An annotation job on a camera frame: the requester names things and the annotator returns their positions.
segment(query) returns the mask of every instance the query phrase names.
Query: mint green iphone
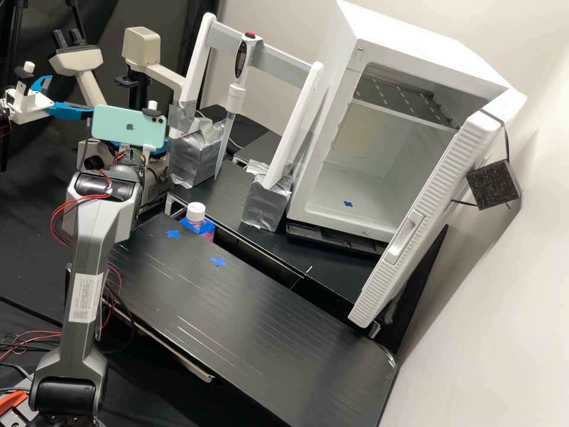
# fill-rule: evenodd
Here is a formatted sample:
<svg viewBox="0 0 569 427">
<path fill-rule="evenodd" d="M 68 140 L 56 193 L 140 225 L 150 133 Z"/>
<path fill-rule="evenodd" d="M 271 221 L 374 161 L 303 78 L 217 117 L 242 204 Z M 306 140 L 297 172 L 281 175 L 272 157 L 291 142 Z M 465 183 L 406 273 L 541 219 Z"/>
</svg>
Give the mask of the mint green iphone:
<svg viewBox="0 0 569 427">
<path fill-rule="evenodd" d="M 152 117 L 142 111 L 97 105 L 93 111 L 91 134 L 97 139 L 136 146 L 146 144 L 159 149 L 164 145 L 166 117 Z"/>
</svg>

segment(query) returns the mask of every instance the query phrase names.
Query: gray robot arm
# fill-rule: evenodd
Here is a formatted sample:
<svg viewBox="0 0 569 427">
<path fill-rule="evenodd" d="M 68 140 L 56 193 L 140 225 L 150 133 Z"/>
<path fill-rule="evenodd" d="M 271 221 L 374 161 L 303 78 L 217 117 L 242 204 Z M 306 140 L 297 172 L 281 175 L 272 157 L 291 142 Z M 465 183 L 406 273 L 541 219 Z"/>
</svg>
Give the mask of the gray robot arm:
<svg viewBox="0 0 569 427">
<path fill-rule="evenodd" d="M 96 425 L 107 370 L 106 358 L 94 347 L 97 308 L 109 251 L 129 237 L 142 187 L 131 180 L 112 179 L 108 188 L 104 177 L 76 173 L 68 192 L 79 196 L 106 192 L 109 197 L 80 201 L 77 207 L 62 337 L 59 347 L 45 354 L 36 368 L 30 407 L 55 425 Z"/>
</svg>

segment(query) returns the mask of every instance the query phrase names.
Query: white sticker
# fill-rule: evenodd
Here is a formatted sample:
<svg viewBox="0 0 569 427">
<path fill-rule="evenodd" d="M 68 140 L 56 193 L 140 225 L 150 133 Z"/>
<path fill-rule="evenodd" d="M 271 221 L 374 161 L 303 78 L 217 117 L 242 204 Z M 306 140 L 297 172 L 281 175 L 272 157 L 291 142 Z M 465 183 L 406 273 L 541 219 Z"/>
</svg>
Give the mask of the white sticker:
<svg viewBox="0 0 569 427">
<path fill-rule="evenodd" d="M 103 290 L 103 273 L 99 275 L 75 274 L 69 321 L 90 323 L 97 318 L 97 308 Z"/>
</svg>

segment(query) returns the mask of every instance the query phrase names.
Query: white bottle cap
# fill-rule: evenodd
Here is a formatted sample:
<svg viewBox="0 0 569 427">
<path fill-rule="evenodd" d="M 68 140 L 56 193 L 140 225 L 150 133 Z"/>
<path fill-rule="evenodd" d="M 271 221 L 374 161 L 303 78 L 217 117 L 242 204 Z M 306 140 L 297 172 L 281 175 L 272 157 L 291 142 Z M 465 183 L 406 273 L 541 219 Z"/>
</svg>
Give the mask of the white bottle cap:
<svg viewBox="0 0 569 427">
<path fill-rule="evenodd" d="M 24 62 L 24 71 L 34 72 L 34 68 L 36 68 L 36 64 L 34 64 L 32 61 Z"/>
<path fill-rule="evenodd" d="M 186 209 L 186 218 L 190 221 L 200 222 L 206 216 L 206 205 L 200 202 L 191 202 Z"/>
</svg>

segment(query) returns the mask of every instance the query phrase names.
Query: white mini fridge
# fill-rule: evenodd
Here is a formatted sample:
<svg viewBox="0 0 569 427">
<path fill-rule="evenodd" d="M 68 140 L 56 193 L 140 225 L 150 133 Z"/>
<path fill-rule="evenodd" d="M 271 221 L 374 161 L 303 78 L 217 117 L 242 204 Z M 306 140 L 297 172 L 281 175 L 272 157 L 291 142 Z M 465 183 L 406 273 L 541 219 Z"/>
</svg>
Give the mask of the white mini fridge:
<svg viewBox="0 0 569 427">
<path fill-rule="evenodd" d="M 270 170 L 293 162 L 287 218 L 388 243 L 349 315 L 366 327 L 444 226 L 496 118 L 507 125 L 526 97 L 456 40 L 343 1 L 332 15 L 323 101 Z"/>
</svg>

